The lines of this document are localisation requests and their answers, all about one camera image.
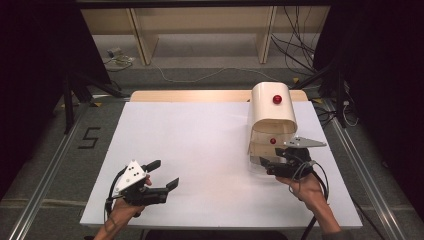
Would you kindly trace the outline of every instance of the aluminum rail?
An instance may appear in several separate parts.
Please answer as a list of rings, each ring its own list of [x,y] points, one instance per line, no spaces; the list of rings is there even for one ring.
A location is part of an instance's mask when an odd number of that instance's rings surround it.
[[[78,107],[74,126],[70,129],[69,133],[62,138],[62,141],[60,142],[60,145],[50,161],[50,164],[40,180],[34,194],[28,201],[25,209],[22,211],[21,216],[16,221],[9,236],[9,240],[24,239],[28,233],[28,230],[40,209],[43,199],[46,196],[64,157],[66,156],[70,143],[72,142],[75,132],[78,129],[82,117],[87,112],[89,105],[90,103],[81,103]]]
[[[324,103],[329,111],[335,111],[331,101],[329,99],[324,100]],[[365,191],[368,194],[368,197],[377,212],[381,223],[383,224],[388,236],[390,239],[406,239],[405,234],[403,233],[401,227],[399,226],[398,221],[396,220],[395,215],[378,189],[377,184],[372,178],[370,172],[364,164],[362,157],[360,156],[358,150],[353,144],[352,139],[349,136],[349,133],[346,129],[343,129],[340,123],[337,120],[333,120],[333,126],[339,136],[352,165],[358,174],[362,185],[365,188]]]

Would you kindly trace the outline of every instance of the floor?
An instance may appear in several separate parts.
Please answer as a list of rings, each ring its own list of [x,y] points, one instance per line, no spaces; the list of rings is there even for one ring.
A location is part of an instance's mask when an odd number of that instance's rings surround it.
[[[278,37],[288,40],[290,36]],[[307,73],[293,61],[285,61],[275,45],[270,48],[267,63],[259,64],[252,35],[164,35],[159,40],[150,66],[140,64],[132,36],[94,36],[94,39],[104,62],[109,60],[106,50],[113,47],[120,47],[124,55],[134,58],[133,65],[122,71],[122,66],[105,64],[114,71],[110,72],[115,82],[113,87],[119,86],[126,92],[139,88],[178,89],[180,86],[248,89],[256,81],[275,80],[290,85],[296,78],[306,78],[290,68]],[[316,44],[314,34],[306,35],[305,39],[312,47]],[[307,64],[301,51],[292,47],[289,52],[301,63]],[[219,85],[217,81],[220,79],[226,81],[219,82]],[[318,85],[319,82],[305,89],[310,99],[319,97]],[[104,94],[98,89],[92,89],[92,92]],[[81,226],[79,219],[125,101],[99,99],[94,101],[99,102],[97,105],[78,105],[78,101],[74,101],[78,115],[72,137],[63,134],[65,112],[59,102],[54,110],[55,117],[45,129],[31,161],[24,165],[1,201],[0,239],[83,239],[83,236],[95,234],[96,229]],[[315,105],[331,110],[332,100],[325,99]],[[348,117],[354,123],[355,116]],[[84,140],[88,129],[92,129],[90,133],[94,133],[98,141],[94,148],[85,149],[84,146],[91,143]],[[325,126],[324,132],[351,196],[383,237],[423,239],[422,220],[394,181],[390,170],[382,164],[383,159],[361,122],[340,129],[337,121],[333,120]],[[360,214],[364,227],[353,230],[355,237],[380,239],[365,215]],[[289,239],[298,239],[303,230],[283,232]],[[139,236],[139,230],[126,229],[117,239],[138,239]],[[314,229],[310,239],[319,238],[319,230]]]

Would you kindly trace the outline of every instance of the wire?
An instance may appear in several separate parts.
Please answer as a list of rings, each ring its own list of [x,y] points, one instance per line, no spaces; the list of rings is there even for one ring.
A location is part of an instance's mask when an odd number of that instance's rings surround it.
[[[163,80],[168,81],[168,82],[172,82],[172,83],[196,83],[196,82],[199,82],[199,81],[204,80],[206,78],[210,78],[212,76],[215,76],[215,75],[217,75],[217,74],[219,74],[219,73],[221,73],[225,70],[230,70],[230,69],[239,70],[239,71],[246,71],[246,72],[253,72],[253,73],[256,73],[256,74],[260,74],[260,75],[262,75],[262,76],[264,76],[264,77],[266,77],[270,80],[273,80],[273,81],[276,81],[276,82],[282,82],[278,79],[275,79],[275,78],[272,78],[272,77],[266,75],[265,73],[255,71],[255,70],[251,70],[251,69],[245,69],[245,68],[221,68],[220,70],[218,70],[218,71],[216,71],[212,74],[206,75],[204,77],[201,77],[201,78],[198,78],[198,79],[195,79],[195,80],[173,80],[173,79],[167,78],[165,76],[165,73],[163,72],[163,70],[160,67],[158,67],[156,64],[154,64],[153,62],[152,62],[152,65],[160,71],[160,73],[162,74]]]
[[[300,44],[301,44],[301,46],[302,46],[302,52],[303,52],[303,56],[305,57],[305,59],[306,59],[306,61],[307,61],[307,63],[308,63],[308,66],[309,66],[309,68],[310,69],[313,69],[312,68],[312,65],[311,65],[311,63],[309,62],[309,61],[313,61],[313,59],[312,59],[312,57],[309,55],[309,53],[308,52],[305,52],[305,50],[304,50],[304,46],[306,46],[304,43],[303,43],[303,41],[302,41],[302,38],[300,37],[300,35],[299,35],[299,6],[296,6],[296,21],[295,21],[295,24],[293,25],[293,22],[292,22],[292,20],[291,20],[291,18],[290,18],[290,16],[289,16],[289,14],[287,13],[287,9],[286,9],[286,7],[284,6],[283,7],[283,9],[284,9],[284,12],[285,12],[285,14],[286,14],[286,16],[287,16],[287,19],[289,20],[289,22],[290,22],[290,26],[292,27],[292,29],[293,29],[293,32],[292,32],[292,36],[290,37],[290,42],[291,42],[291,39],[293,38],[293,36],[294,37],[296,37],[297,38],[297,40],[300,42]]]
[[[313,69],[311,69],[310,67],[306,66],[305,64],[303,64],[303,63],[299,62],[296,58],[294,58],[293,56],[291,56],[290,54],[288,54],[288,52],[287,52],[287,51],[288,51],[288,46],[289,46],[290,44],[288,44],[288,45],[287,45],[286,50],[284,50],[281,46],[279,46],[279,45],[277,44],[277,42],[275,42],[275,40],[274,40],[274,38],[273,38],[273,37],[271,37],[271,40],[274,42],[274,44],[275,44],[275,46],[277,47],[277,49],[278,49],[280,52],[282,52],[282,53],[284,54],[284,58],[285,58],[285,61],[286,61],[286,66],[287,66],[287,68],[288,68],[288,69],[290,69],[291,71],[293,71],[293,72],[295,72],[295,73],[298,73],[298,74],[307,75],[307,76],[312,76],[311,74],[306,74],[306,73],[302,73],[302,72],[295,71],[295,70],[293,70],[292,68],[290,68],[290,67],[289,67],[289,65],[287,64],[287,57],[289,57],[290,59],[292,59],[293,61],[295,61],[295,62],[296,62],[296,63],[298,63],[299,65],[301,65],[302,67],[306,68],[306,69],[307,69],[307,70],[309,70],[310,72],[314,73],[314,70],[313,70]]]
[[[291,42],[287,42],[287,41],[284,41],[284,40],[282,40],[282,39],[279,39],[277,36],[275,36],[275,34],[274,34],[274,33],[272,34],[272,37],[274,37],[274,39],[275,39],[275,40],[277,40],[277,41],[279,41],[279,42],[283,42],[283,43],[286,43],[286,44],[292,45],[292,46],[297,47],[297,48],[303,48],[302,46],[297,45],[297,44],[295,44],[295,43],[291,43]],[[306,50],[306,51],[308,51],[308,52],[310,52],[310,53],[314,53],[314,52],[315,52],[315,50],[314,50],[314,49],[312,49],[312,48],[310,48],[310,47],[308,47],[308,46],[306,46],[305,50]]]
[[[109,62],[119,62],[119,63],[126,63],[127,65],[126,66],[124,66],[124,67],[122,67],[122,68],[120,68],[120,69],[117,69],[117,70],[111,70],[111,69],[106,69],[108,72],[120,72],[120,71],[122,71],[122,70],[125,70],[125,69],[127,69],[127,68],[129,68],[129,67],[131,67],[133,64],[132,64],[132,62],[131,61],[123,61],[123,60],[119,60],[119,59],[110,59],[109,61],[107,61],[107,62],[105,62],[105,63],[103,63],[103,64],[108,64]]]
[[[355,127],[355,126],[358,124],[358,122],[359,122],[359,118],[356,118],[355,123],[350,123],[350,122],[349,122],[349,120],[347,120],[347,117],[346,117],[346,108],[347,108],[347,106],[348,106],[348,105],[345,105],[345,106],[344,106],[344,108],[343,108],[343,117],[344,117],[344,119],[345,119],[345,122],[346,122],[349,126],[351,126],[351,127]]]

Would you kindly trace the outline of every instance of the black cable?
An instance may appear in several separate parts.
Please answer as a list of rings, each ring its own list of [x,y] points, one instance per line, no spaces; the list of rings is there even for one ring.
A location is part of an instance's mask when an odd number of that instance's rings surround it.
[[[299,45],[297,45],[297,44],[295,44],[295,43],[291,43],[291,42],[287,42],[287,41],[284,41],[284,40],[282,40],[282,39],[279,39],[278,37],[276,37],[274,34],[272,34],[272,37],[274,37],[274,39],[276,39],[277,41],[279,41],[279,42],[283,42],[283,43],[286,43],[286,44],[289,44],[289,45],[292,45],[292,46],[294,46],[294,47],[297,47],[297,48],[303,48],[302,46],[299,46]],[[312,49],[312,48],[310,48],[310,47],[308,47],[308,46],[306,46],[306,49],[305,49],[306,51],[308,51],[308,52],[310,52],[310,53],[314,53],[315,52],[315,50],[314,49]]]
[[[296,22],[295,22],[294,25],[293,25],[293,22],[292,22],[292,20],[291,20],[291,18],[289,16],[289,14],[287,13],[286,7],[283,7],[283,9],[284,9],[284,12],[285,12],[285,14],[287,16],[287,19],[290,22],[290,26],[292,27],[292,30],[293,30],[292,36],[290,37],[290,41],[293,38],[293,36],[295,36],[297,38],[297,40],[300,42],[300,45],[302,46],[302,49],[304,49],[305,47],[307,47],[307,45],[303,43],[302,38],[299,35],[299,30],[300,30],[299,29],[299,6],[296,6]],[[307,52],[305,53],[304,50],[302,52],[303,52],[303,56],[305,57],[308,65],[309,65],[309,68],[312,68],[311,63],[309,62],[310,60],[313,60],[312,57],[309,55],[309,53],[307,53]]]
[[[295,61],[296,63],[298,63],[299,65],[301,65],[302,67],[304,67],[304,68],[306,68],[307,70],[309,70],[310,72],[314,72],[314,70],[312,70],[312,69],[310,69],[308,66],[306,66],[306,65],[304,65],[303,63],[301,63],[301,62],[299,62],[297,59],[295,59],[293,56],[291,56],[290,54],[288,54],[288,52],[287,52],[287,50],[284,50],[283,48],[281,48],[278,44],[277,44],[277,42],[275,42],[275,40],[274,40],[274,38],[273,37],[271,37],[271,40],[274,42],[274,44],[275,44],[275,46],[277,47],[277,49],[280,51],[280,52],[282,52],[283,54],[284,54],[284,57],[285,57],[285,61],[286,61],[286,66],[287,66],[287,68],[288,69],[290,69],[291,71],[293,71],[293,72],[295,72],[295,73],[298,73],[298,74],[302,74],[302,75],[306,75],[306,76],[312,76],[311,74],[306,74],[306,73],[302,73],[302,72],[297,72],[297,71],[295,71],[295,70],[293,70],[292,68],[290,68],[289,67],[289,65],[287,64],[287,58],[286,57],[289,57],[290,59],[292,59],[293,61]]]
[[[356,202],[355,199],[353,199],[352,196],[350,196],[350,198],[352,199],[352,202],[356,205],[356,207],[358,207],[359,211],[361,211],[361,213],[365,217],[365,219],[367,219],[367,221],[371,224],[372,228],[374,228],[374,230],[377,232],[377,234],[380,236],[380,238],[383,239],[383,240],[385,240],[383,234],[380,232],[380,230],[378,230],[377,226],[373,223],[373,221],[371,220],[371,218],[361,208],[361,206],[358,204],[358,202]]]
[[[112,197],[113,189],[115,188],[116,182],[118,181],[119,177],[121,177],[122,174],[125,173],[125,170],[127,170],[127,167],[125,167],[124,169],[118,172],[115,179],[113,179],[112,185],[110,186],[109,195],[105,202],[105,212],[107,213],[108,217],[110,213],[112,212],[112,203],[113,203],[113,200],[115,199],[114,197]]]
[[[321,187],[322,187],[323,192],[324,192],[324,198],[327,201],[328,195],[329,195],[327,175],[324,172],[324,176],[325,176],[325,179],[326,179],[326,182],[327,182],[327,187],[326,187],[324,182],[322,181],[322,179],[318,176],[318,174],[315,171],[312,171],[312,174],[318,179],[319,183],[321,184]],[[312,227],[315,225],[316,221],[317,221],[317,219],[315,218],[315,216],[313,216],[311,221],[309,222],[308,226],[306,227],[305,231],[303,232],[303,235],[302,235],[302,238],[301,238],[302,240],[305,240],[308,237],[308,235],[311,232]]]

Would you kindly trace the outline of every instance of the hand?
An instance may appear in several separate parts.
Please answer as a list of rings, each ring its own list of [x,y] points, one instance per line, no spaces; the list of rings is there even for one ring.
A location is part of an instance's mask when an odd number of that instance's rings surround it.
[[[299,181],[289,178],[276,177],[279,182],[291,186],[293,194],[302,200],[306,207],[314,213],[323,234],[341,231],[336,218],[321,190],[318,179],[312,174],[301,178]]]
[[[306,207],[313,211],[315,205],[326,204],[324,194],[318,179],[313,174],[308,174],[300,180],[276,177],[279,182],[289,185],[293,189],[293,194],[302,200]]]
[[[146,176],[146,185],[152,185],[150,175]],[[131,218],[136,214],[140,214],[144,208],[145,206],[132,206],[126,203],[124,199],[117,199],[109,219],[100,228],[94,239],[113,239],[128,224]]]

